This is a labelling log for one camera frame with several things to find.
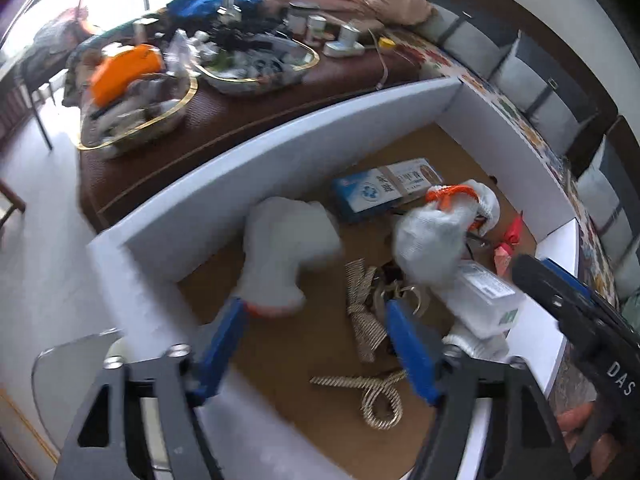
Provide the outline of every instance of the white work glove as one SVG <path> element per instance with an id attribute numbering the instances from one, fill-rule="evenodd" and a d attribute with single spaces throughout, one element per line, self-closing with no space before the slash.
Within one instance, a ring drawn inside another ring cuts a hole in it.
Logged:
<path id="1" fill-rule="evenodd" d="M 246 257 L 235 295 L 258 314 L 291 314 L 305 301 L 296 285 L 300 268 L 321 266 L 341 252 L 340 237 L 320 203 L 268 198 L 247 217 Z"/>
<path id="2" fill-rule="evenodd" d="M 466 232 L 477 216 L 486 220 L 479 233 L 484 235 L 500 218 L 498 200 L 484 184 L 467 180 L 462 186 L 471 187 L 478 200 L 465 193 L 450 196 L 450 208 L 438 209 L 438 202 L 430 202 L 413 209 L 396 224 L 394 258 L 410 282 L 445 285 L 453 278 L 458 262 L 465 251 Z M 441 190 L 434 186 L 431 190 Z"/>

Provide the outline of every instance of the orange object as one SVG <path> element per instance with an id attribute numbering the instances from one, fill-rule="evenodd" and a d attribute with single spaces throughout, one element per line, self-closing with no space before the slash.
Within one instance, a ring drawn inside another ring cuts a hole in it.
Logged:
<path id="1" fill-rule="evenodd" d="M 471 186 L 462 185 L 445 186 L 435 191 L 428 191 L 426 200 L 427 202 L 434 202 L 434 200 L 438 200 L 438 209 L 440 211 L 448 211 L 451 209 L 451 197 L 457 193 L 467 194 L 476 200 L 476 202 L 480 202 L 475 189 Z M 486 218 L 477 218 L 476 221 L 469 226 L 469 230 L 478 229 L 485 221 Z"/>
<path id="2" fill-rule="evenodd" d="M 105 59 L 91 76 L 95 104 L 99 107 L 109 104 L 124 94 L 129 83 L 161 69 L 160 51 L 144 43 Z"/>

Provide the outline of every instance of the human hand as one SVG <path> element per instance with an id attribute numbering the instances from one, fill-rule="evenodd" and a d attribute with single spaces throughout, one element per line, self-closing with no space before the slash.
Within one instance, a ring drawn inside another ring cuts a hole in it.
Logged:
<path id="1" fill-rule="evenodd" d="M 580 437 L 580 430 L 593 413 L 593 402 L 587 402 L 577 408 L 558 415 L 558 426 L 564 434 L 564 443 L 571 451 Z M 622 446 L 609 433 L 601 436 L 591 449 L 591 471 L 597 478 L 609 467 L 620 452 Z"/>

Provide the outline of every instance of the white container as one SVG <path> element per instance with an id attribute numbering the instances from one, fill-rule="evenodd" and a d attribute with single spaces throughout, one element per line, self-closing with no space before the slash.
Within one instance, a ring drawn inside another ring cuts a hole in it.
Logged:
<path id="1" fill-rule="evenodd" d="M 460 262 L 451 286 L 434 288 L 433 291 L 451 313 L 480 339 L 510 330 L 526 299 L 516 286 L 482 265 L 466 260 Z"/>
<path id="2" fill-rule="evenodd" d="M 309 16 L 306 22 L 305 43 L 308 44 L 308 46 L 320 46 L 325 27 L 326 18 L 316 15 Z"/>

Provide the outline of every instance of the white cable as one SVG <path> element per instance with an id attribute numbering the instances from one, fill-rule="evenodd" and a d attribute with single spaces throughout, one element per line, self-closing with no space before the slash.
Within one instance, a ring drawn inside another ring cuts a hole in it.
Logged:
<path id="1" fill-rule="evenodd" d="M 381 90 L 386 83 L 386 78 L 389 77 L 389 69 L 386 67 L 385 60 L 382 57 L 382 52 L 380 52 L 380 47 L 378 46 L 378 40 L 376 40 L 376 37 L 371 29 L 369 29 L 369 34 L 373 38 L 373 45 L 376 47 L 376 52 L 378 53 L 378 57 L 380 58 L 380 63 L 382 63 L 382 68 L 385 71 L 382 75 L 382 79 L 378 81 L 378 84 L 376 85 L 376 90 Z"/>
<path id="2" fill-rule="evenodd" d="M 398 54 L 398 56 L 400 56 L 400 57 L 404 57 L 404 58 L 405 58 L 409 63 L 411 63 L 411 64 L 412 64 L 413 66 L 415 66 L 416 68 L 420 68 L 420 64 L 419 64 L 419 63 L 416 63 L 413 59 L 409 59 L 409 58 L 408 58 L 407 56 L 405 56 L 404 54 L 401 54 L 400 52 L 398 52 L 398 49 L 397 49 L 397 48 L 395 48 L 395 49 L 394 49 L 394 52 L 395 52 L 396 54 Z"/>

